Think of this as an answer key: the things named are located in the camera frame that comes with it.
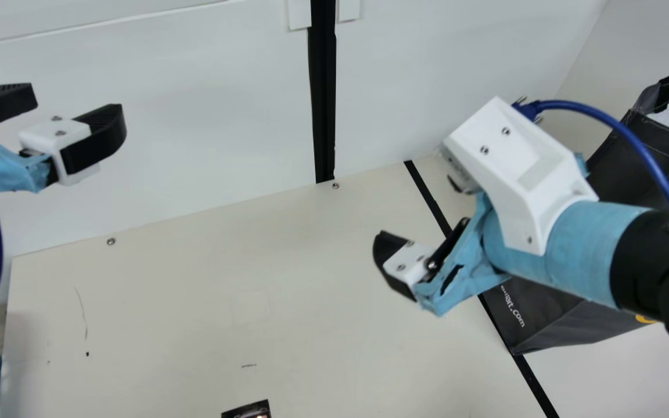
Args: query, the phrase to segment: white table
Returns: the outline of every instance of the white table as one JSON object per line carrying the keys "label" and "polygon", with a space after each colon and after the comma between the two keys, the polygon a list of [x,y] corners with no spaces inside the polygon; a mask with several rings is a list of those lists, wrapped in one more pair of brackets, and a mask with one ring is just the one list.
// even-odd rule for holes
{"label": "white table", "polygon": [[[449,185],[443,164],[426,158],[416,166],[451,225],[471,212],[472,202]],[[659,323],[526,360],[562,418],[669,416],[669,336]]]}
{"label": "white table", "polygon": [[542,416],[478,300],[377,272],[381,229],[443,240],[404,166],[338,182],[17,257],[2,416]]}

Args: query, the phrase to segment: mark on table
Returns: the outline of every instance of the mark on table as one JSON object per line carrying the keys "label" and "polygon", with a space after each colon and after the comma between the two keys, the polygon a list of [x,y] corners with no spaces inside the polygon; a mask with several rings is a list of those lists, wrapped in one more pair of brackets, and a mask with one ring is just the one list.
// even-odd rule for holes
{"label": "mark on table", "polygon": [[87,325],[87,314],[84,312],[84,302],[82,302],[82,295],[79,294],[79,289],[77,289],[77,286],[74,286],[74,291],[77,292],[79,306],[82,307],[82,319],[84,320],[84,341],[87,341],[87,336],[89,335],[89,326]]}

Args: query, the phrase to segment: black shopping bag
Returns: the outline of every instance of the black shopping bag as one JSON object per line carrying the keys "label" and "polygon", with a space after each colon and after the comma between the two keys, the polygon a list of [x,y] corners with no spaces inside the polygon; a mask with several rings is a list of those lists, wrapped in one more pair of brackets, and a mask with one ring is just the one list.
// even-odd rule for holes
{"label": "black shopping bag", "polygon": [[[622,122],[645,143],[669,180],[669,77],[647,87]],[[601,201],[669,210],[639,156],[615,132],[587,164],[587,181]],[[651,323],[640,315],[521,278],[512,278],[483,296],[512,354],[589,344]]]}

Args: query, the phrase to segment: yellow logo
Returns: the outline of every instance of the yellow logo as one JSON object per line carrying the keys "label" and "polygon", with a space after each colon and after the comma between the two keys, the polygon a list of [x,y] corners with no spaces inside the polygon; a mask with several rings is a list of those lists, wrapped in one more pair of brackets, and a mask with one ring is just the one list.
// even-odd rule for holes
{"label": "yellow logo", "polygon": [[641,323],[657,323],[656,320],[651,320],[643,317],[642,315],[637,315],[635,316],[636,320],[638,320]]}

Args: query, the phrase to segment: black vertical strip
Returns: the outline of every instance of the black vertical strip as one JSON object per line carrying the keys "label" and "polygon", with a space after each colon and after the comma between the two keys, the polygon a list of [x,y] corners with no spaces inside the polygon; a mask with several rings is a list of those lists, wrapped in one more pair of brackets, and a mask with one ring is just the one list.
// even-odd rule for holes
{"label": "black vertical strip", "polygon": [[335,0],[311,0],[308,29],[308,79],[314,129],[316,182],[335,178]]}
{"label": "black vertical strip", "polygon": [[[417,171],[417,167],[415,167],[415,164],[412,161],[405,161],[404,165],[407,167],[407,171],[409,171],[409,174],[412,176],[412,180],[417,186],[417,189],[420,191],[420,194],[422,194],[422,198],[425,200],[425,203],[427,203],[427,206],[430,207],[430,212],[433,213],[433,217],[435,217],[436,222],[438,222],[438,226],[443,231],[443,235],[448,237],[452,231],[451,224],[449,224],[448,220],[445,219],[443,212],[438,206],[438,202],[436,202],[435,199],[433,199],[433,195],[430,194],[427,185],[425,185],[425,181],[422,180],[422,176],[420,175],[419,171]],[[481,302],[481,306],[484,307],[487,315],[489,315],[489,319],[492,320],[494,329],[497,330],[497,333],[499,334],[499,328],[497,327],[497,323],[492,316],[492,312],[490,312],[489,307],[487,306],[487,302],[485,301],[483,294],[479,295],[479,300]],[[526,362],[526,358],[522,355],[511,354],[510,356],[513,358],[513,360],[515,360],[515,365],[518,367],[518,370],[520,370],[520,374],[523,375],[523,378],[526,379],[526,384],[528,384],[531,392],[533,392],[534,397],[536,397],[536,402],[538,402],[546,417],[559,418],[559,414],[556,410],[554,410],[554,405],[552,405],[549,397],[546,396],[546,392],[544,392],[541,384],[536,380],[536,376],[533,374],[533,370],[531,370],[528,362]]]}

